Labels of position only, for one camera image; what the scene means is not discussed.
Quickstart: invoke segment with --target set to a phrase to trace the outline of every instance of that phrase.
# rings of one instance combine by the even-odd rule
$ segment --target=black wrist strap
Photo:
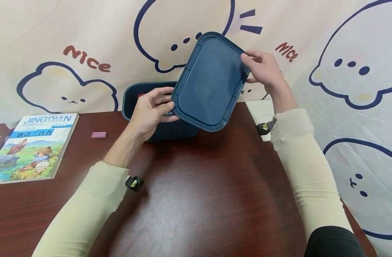
[[[134,192],[138,192],[143,184],[144,180],[139,177],[129,177],[125,183],[126,187]]]
[[[269,121],[267,123],[260,123],[256,126],[256,130],[259,133],[260,136],[267,135],[268,133],[271,132],[272,128],[274,127],[277,119],[274,117],[272,121]]]

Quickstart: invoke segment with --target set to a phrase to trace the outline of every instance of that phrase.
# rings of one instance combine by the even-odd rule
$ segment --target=book cover
[[[24,116],[0,150],[0,184],[54,178],[78,118]]]

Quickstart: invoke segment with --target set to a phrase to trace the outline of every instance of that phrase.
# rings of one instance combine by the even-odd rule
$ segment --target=cream sleeve
[[[87,256],[101,227],[125,193],[128,169],[98,162],[50,223],[33,257]]]
[[[292,109],[275,118],[271,142],[289,178],[307,240],[314,230],[324,226],[353,232],[306,110]]]

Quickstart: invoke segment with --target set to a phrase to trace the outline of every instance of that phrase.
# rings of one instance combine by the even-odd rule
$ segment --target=red text
[[[287,42],[276,47],[275,51],[277,51],[277,50],[279,50],[279,52],[283,52],[282,56],[286,55],[286,58],[289,59],[289,62],[293,62],[293,60],[296,59],[296,57],[299,55],[293,49],[293,46],[287,45]]]
[[[103,72],[110,72],[110,64],[108,63],[99,63],[98,60],[94,59],[94,58],[87,58],[87,53],[86,52],[80,52],[80,51],[76,51],[76,49],[74,48],[74,46],[68,46],[64,49],[63,54],[66,56],[69,54],[69,52],[71,52],[71,56],[73,56],[74,59],[76,59],[77,57],[79,57],[79,55],[81,54],[80,57],[80,63],[83,64],[84,61],[86,62],[87,66],[92,68],[92,69],[99,69],[99,71],[103,71]]]

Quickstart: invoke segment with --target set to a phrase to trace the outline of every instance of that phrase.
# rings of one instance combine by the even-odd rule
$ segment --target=table surface
[[[121,113],[81,114],[54,179],[0,185],[0,257],[31,255],[88,168],[103,159],[127,124]],[[108,137],[91,139],[98,131]],[[89,256],[304,254],[304,229],[288,178],[244,103],[219,132],[145,143],[130,175],[143,178],[145,187],[128,190]],[[367,256],[376,256],[347,214]]]

